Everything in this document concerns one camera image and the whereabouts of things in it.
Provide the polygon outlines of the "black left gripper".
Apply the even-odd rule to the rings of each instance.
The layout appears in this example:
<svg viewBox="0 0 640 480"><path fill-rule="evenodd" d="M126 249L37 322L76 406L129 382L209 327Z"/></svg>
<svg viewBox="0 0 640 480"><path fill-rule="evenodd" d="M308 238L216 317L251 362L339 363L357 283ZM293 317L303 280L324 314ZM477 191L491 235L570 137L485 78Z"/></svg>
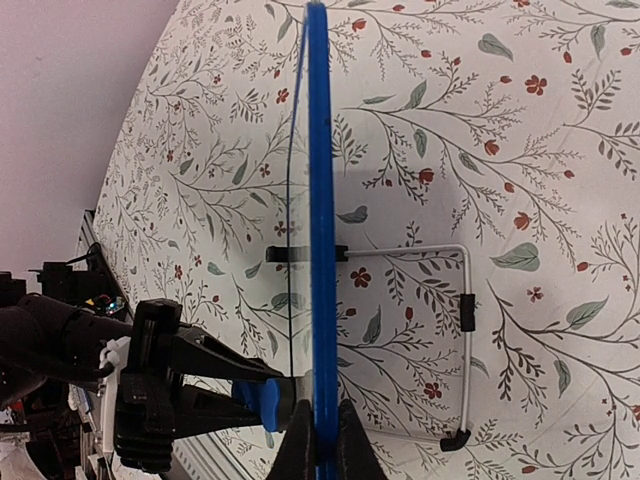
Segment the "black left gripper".
<svg viewBox="0 0 640 480"><path fill-rule="evenodd" d="M260 416L241 402L200 387L182 387L171 403L170 347L180 315L181 307L167 299L137 305L127 365L118 382L115 451L125 466L146 473L171 469L174 439L262 424ZM174 337L174 370L251 382L285 377L261 359L244 357L204 332Z"/></svg>

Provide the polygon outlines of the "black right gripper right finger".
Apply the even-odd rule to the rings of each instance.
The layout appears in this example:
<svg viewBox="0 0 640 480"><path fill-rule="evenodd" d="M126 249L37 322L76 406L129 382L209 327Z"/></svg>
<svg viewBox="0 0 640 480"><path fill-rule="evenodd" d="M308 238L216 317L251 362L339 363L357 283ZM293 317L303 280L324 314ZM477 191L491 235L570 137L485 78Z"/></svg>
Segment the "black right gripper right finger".
<svg viewBox="0 0 640 480"><path fill-rule="evenodd" d="M337 478L340 480L387 480L358 413L349 399L338 408L339 430L335 450Z"/></svg>

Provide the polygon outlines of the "blue whiteboard eraser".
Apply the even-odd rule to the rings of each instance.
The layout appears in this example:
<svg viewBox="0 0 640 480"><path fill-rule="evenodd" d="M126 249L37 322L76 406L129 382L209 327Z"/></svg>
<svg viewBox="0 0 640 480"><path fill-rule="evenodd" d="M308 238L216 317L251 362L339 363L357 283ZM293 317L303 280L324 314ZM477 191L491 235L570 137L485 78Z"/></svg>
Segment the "blue whiteboard eraser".
<svg viewBox="0 0 640 480"><path fill-rule="evenodd" d="M257 414L268 432L284 432L297 403L292 377L270 378L265 382L234 381L231 396Z"/></svg>

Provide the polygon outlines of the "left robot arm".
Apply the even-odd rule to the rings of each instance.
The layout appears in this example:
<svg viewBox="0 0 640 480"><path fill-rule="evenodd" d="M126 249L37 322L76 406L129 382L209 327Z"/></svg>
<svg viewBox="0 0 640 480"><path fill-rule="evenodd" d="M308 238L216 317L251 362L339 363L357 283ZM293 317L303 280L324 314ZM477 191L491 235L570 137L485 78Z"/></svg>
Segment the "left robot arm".
<svg viewBox="0 0 640 480"><path fill-rule="evenodd" d="M173 443L261 418L231 396L187 385L187 375L247 382L284 375L259 358L244 357L181 320L168 299L138 303L127 324L38 294L1 309L1 405L7 407L48 379L87 384L116 371L102 357L111 341L130 341L117 372L114 449L122 463L151 474L170 470Z"/></svg>

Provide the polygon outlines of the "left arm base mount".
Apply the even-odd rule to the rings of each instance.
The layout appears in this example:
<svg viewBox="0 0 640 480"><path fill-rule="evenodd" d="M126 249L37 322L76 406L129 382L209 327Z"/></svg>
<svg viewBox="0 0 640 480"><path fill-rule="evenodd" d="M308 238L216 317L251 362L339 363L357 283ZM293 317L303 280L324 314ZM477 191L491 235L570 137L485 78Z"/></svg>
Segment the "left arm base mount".
<svg viewBox="0 0 640 480"><path fill-rule="evenodd" d="M32 273L36 274L43 295L70 305L86 307L106 316L91 308L89 298L94 293L93 288L99 286L101 278L97 273L75 269L73 264L79 259L80 257L76 257L68 261L44 262L41 268L32 270Z"/></svg>

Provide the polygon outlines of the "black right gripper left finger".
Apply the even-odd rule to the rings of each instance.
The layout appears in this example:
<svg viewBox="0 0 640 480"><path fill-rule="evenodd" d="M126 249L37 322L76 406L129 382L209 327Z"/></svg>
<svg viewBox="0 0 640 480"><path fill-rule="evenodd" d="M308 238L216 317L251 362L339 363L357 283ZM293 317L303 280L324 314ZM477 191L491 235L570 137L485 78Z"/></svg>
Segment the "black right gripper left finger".
<svg viewBox="0 0 640 480"><path fill-rule="evenodd" d="M300 400L267 480L316 480L316 425L310 400Z"/></svg>

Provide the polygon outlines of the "small blue-framed whiteboard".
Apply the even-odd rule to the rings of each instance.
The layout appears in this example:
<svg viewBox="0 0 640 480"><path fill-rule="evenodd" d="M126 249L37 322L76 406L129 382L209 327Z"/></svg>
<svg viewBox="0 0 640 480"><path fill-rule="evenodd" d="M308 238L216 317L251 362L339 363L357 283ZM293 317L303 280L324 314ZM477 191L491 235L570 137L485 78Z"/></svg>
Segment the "small blue-framed whiteboard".
<svg viewBox="0 0 640 480"><path fill-rule="evenodd" d="M318 479L337 476L338 437L336 254L328 21L325 6L305 5L287 161L287 246L297 264L290 300L301 340L294 367L312 404L314 468Z"/></svg>

